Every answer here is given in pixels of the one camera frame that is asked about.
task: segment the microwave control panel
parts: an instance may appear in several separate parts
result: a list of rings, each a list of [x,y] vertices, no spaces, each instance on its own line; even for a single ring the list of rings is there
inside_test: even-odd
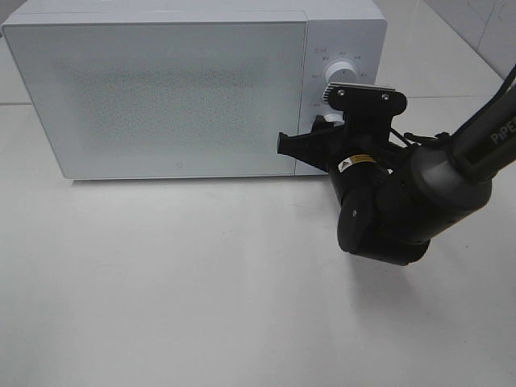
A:
[[[375,83],[386,22],[370,20],[310,20],[306,29],[305,65],[299,134],[310,133],[317,115],[328,121],[342,121],[342,114],[325,104],[323,94],[332,82]],[[296,175],[315,174],[301,161]]]

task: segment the black cable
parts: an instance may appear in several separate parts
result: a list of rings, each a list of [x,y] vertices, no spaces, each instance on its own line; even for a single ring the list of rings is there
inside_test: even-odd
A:
[[[403,137],[412,141],[413,143],[421,144],[421,145],[430,145],[432,143],[436,143],[437,139],[435,137],[427,137],[425,135],[415,135],[414,133],[406,132]]]
[[[390,132],[393,135],[395,135],[397,137],[397,139],[402,141],[407,147],[409,147],[411,145],[411,143],[405,137],[403,137],[398,131],[396,131],[395,129],[390,128]]]

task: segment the white wall tile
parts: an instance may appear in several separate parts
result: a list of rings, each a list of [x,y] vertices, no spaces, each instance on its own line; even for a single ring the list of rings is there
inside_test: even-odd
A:
[[[478,52],[503,77],[516,64],[516,0],[498,0]]]
[[[26,0],[1,0],[0,1],[0,23],[7,19],[7,16],[25,3]]]
[[[477,48],[496,0],[427,0],[472,47]]]
[[[500,77],[423,0],[376,0],[387,19],[377,84],[408,97],[493,95]]]

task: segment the perforated mesh screen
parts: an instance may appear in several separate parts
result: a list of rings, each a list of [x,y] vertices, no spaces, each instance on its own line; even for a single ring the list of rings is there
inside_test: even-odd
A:
[[[303,23],[12,27],[72,178],[293,173]]]

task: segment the cable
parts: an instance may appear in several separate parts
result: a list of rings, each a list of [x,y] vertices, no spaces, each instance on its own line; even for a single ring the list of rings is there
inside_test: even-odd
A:
[[[412,145],[405,137],[403,137],[398,131],[393,128],[390,128],[390,132],[397,137],[400,141],[402,141],[407,147]]]

